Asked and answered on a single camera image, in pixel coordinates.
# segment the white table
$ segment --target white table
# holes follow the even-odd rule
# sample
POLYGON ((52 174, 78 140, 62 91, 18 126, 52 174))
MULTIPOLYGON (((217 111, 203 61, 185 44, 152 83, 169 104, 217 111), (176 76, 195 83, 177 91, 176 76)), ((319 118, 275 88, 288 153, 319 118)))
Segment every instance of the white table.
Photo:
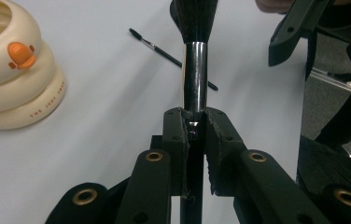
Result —
MULTIPOLYGON (((110 188, 128 177, 164 111, 181 106, 181 70, 129 34, 182 61, 170 1, 17 0, 37 20, 66 75, 66 93, 46 119, 0 131, 0 224, 44 223, 60 198, 84 182, 110 188)), ((306 43, 269 68, 269 39, 281 16, 253 0, 219 1, 209 41, 208 105, 228 114, 251 149, 294 178, 302 117, 306 43)), ((204 186, 204 223, 236 223, 232 199, 204 186)), ((178 223, 174 199, 173 223, 178 223)))

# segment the gray carpet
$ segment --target gray carpet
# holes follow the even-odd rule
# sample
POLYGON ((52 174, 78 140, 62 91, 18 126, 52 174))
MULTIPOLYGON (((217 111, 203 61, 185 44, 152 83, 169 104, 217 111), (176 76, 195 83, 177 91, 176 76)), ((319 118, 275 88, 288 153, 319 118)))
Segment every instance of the gray carpet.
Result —
MULTIPOLYGON (((351 62, 345 54, 346 44, 320 35, 315 68, 334 73, 351 72, 351 62)), ((302 135, 315 139, 321 129, 343 105, 350 91, 318 79, 309 77, 305 85, 302 114, 302 135)), ((344 145, 351 154, 351 142, 344 145)))

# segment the small brush head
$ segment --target small brush head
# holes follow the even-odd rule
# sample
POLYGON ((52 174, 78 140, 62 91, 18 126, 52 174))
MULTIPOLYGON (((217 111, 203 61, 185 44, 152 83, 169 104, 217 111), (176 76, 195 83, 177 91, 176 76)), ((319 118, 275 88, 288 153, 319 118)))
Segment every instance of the small brush head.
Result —
POLYGON ((174 0, 184 43, 208 42, 218 0, 174 0))
POLYGON ((143 39, 143 37, 142 37, 140 34, 138 34, 134 29, 130 28, 129 31, 130 31, 130 33, 132 33, 132 35, 134 35, 134 37, 137 38, 138 40, 142 40, 142 39, 143 39))

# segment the brush bristles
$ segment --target brush bristles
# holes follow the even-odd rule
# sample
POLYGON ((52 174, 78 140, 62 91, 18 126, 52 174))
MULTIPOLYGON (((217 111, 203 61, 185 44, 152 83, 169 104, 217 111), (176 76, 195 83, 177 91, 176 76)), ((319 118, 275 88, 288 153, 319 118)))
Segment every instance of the brush bristles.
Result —
POLYGON ((207 43, 213 27, 218 0, 175 0, 179 30, 184 43, 207 43))

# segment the brass ring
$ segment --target brass ring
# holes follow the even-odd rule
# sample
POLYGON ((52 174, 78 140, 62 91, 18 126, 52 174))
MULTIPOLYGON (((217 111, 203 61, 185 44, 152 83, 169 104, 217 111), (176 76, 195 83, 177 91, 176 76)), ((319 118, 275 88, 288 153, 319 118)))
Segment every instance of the brass ring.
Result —
POLYGON ((163 155, 159 152, 149 152, 146 155, 146 160, 147 161, 160 161, 161 158, 163 158, 163 155))
POLYGON ((351 206, 351 192, 345 189, 336 189, 334 191, 335 198, 341 203, 351 206))
POLYGON ((252 152, 248 155, 248 157, 252 160, 252 161, 258 161, 258 162, 264 162, 266 161, 266 157, 263 156, 262 154, 259 154, 258 152, 252 152))
POLYGON ((94 201, 97 198, 95 189, 82 189, 73 197, 73 203, 76 205, 85 205, 94 201))

